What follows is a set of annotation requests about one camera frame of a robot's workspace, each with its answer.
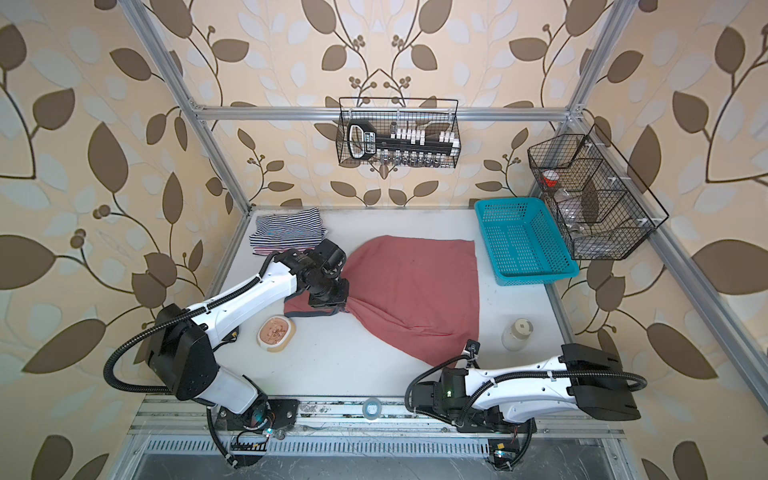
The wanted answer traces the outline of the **blue striped tank top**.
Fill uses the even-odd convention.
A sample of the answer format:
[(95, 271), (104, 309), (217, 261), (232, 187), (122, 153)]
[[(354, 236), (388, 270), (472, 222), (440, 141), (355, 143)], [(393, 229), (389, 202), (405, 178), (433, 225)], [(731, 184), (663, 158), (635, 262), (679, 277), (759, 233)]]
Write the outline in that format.
[(306, 250), (318, 246), (327, 230), (317, 208), (288, 214), (258, 216), (256, 230), (249, 236), (249, 244), (256, 254), (289, 249)]

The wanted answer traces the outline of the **maroon tank top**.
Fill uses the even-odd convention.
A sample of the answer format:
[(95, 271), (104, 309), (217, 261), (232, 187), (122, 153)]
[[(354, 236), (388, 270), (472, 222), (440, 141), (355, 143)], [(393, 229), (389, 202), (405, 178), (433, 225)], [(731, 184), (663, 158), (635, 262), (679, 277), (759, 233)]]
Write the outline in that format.
[(480, 294), (475, 243), (379, 236), (348, 257), (344, 307), (309, 306), (307, 293), (288, 298), (289, 318), (349, 313), (390, 346), (431, 366), (479, 338)]

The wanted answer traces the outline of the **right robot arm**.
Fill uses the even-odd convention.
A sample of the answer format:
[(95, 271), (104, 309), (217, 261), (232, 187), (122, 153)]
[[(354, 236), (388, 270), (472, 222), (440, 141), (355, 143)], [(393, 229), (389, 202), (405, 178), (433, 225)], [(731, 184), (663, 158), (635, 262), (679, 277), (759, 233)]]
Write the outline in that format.
[(502, 434), (489, 448), (497, 471), (513, 471), (530, 448), (536, 419), (579, 410), (607, 422), (641, 417), (634, 393), (648, 382), (626, 372), (619, 358), (577, 343), (534, 364), (483, 369), (479, 342), (414, 378), (404, 394), (405, 408), (453, 426), (460, 433)]

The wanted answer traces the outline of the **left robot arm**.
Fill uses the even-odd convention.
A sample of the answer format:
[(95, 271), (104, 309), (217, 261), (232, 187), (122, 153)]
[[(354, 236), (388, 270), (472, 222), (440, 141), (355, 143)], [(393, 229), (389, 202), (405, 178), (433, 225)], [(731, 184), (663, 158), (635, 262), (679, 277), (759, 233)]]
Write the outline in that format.
[[(240, 461), (215, 430), (215, 415), (223, 413), (241, 432), (270, 436), (294, 423), (298, 403), (281, 401), (272, 407), (253, 380), (218, 363), (216, 348), (277, 301), (307, 294), (314, 309), (343, 307), (349, 293), (349, 283), (341, 276), (346, 260), (345, 252), (328, 239), (304, 251), (270, 253), (255, 275), (234, 287), (184, 309), (175, 304), (162, 309), (152, 327), (127, 340), (106, 360), (105, 382), (123, 392), (172, 395), (203, 405), (216, 449), (231, 467), (239, 467)], [(115, 374), (120, 358), (139, 344), (148, 347), (145, 362), (159, 385), (130, 384)]]

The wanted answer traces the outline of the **red striped folded tank top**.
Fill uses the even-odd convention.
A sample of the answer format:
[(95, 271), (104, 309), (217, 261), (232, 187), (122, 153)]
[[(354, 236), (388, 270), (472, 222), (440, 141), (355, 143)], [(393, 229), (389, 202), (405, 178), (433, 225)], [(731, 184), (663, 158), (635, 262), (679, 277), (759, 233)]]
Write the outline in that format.
[(269, 256), (270, 254), (285, 253), (296, 249), (293, 245), (255, 245), (252, 247), (253, 253), (257, 256)]

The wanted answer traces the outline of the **beige round tape dispenser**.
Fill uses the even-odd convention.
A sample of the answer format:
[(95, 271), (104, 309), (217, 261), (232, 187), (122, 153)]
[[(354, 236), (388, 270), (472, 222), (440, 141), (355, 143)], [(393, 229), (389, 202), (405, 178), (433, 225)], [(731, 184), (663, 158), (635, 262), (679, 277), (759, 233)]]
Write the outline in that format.
[(275, 315), (268, 318), (257, 334), (258, 345), (265, 351), (277, 353), (282, 351), (296, 332), (295, 323), (284, 316)]

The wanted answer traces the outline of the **white tape roll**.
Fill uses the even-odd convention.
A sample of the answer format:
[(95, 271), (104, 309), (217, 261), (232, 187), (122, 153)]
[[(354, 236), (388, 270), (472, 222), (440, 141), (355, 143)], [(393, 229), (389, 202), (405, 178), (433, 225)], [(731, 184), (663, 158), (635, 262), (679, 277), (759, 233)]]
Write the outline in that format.
[(510, 352), (522, 351), (532, 337), (533, 324), (526, 318), (510, 323), (501, 334), (503, 347)]

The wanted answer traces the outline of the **teal plastic basket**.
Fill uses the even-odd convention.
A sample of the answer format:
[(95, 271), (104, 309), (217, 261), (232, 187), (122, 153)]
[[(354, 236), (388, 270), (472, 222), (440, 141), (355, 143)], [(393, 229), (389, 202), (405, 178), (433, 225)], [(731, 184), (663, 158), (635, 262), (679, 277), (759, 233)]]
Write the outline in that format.
[(498, 285), (552, 284), (579, 274), (579, 266), (542, 200), (480, 200), (474, 211)]

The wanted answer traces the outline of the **red white item in basket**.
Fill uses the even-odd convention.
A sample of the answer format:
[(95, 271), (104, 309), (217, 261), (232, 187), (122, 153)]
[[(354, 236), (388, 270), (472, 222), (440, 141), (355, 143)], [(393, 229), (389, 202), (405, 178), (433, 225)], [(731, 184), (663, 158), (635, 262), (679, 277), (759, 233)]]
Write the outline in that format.
[(557, 188), (557, 186), (559, 184), (559, 180), (560, 180), (560, 176), (559, 176), (557, 171), (545, 170), (541, 174), (541, 177), (542, 177), (543, 185), (547, 189), (556, 189)]

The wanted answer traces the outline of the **black handled tool in basket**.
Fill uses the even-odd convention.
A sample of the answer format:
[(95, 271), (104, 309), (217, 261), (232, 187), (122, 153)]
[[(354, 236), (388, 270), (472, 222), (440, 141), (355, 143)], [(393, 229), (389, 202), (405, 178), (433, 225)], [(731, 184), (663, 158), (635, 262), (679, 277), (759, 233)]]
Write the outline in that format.
[(428, 133), (427, 128), (400, 126), (391, 122), (387, 128), (376, 129), (371, 122), (352, 121), (345, 134), (347, 149), (356, 160), (381, 162), (443, 162), (457, 158), (461, 151), (460, 138), (453, 131)]

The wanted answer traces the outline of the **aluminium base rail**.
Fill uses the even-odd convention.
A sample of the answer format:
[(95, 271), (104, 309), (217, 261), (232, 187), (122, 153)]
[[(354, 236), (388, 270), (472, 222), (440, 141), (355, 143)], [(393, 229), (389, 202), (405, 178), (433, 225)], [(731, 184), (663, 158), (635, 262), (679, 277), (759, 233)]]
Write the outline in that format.
[(637, 479), (624, 431), (580, 413), (537, 419), (522, 462), (497, 471), (491, 434), (460, 434), (407, 411), (398, 397), (303, 397), (292, 429), (230, 467), (201, 406), (143, 401), (110, 479)]

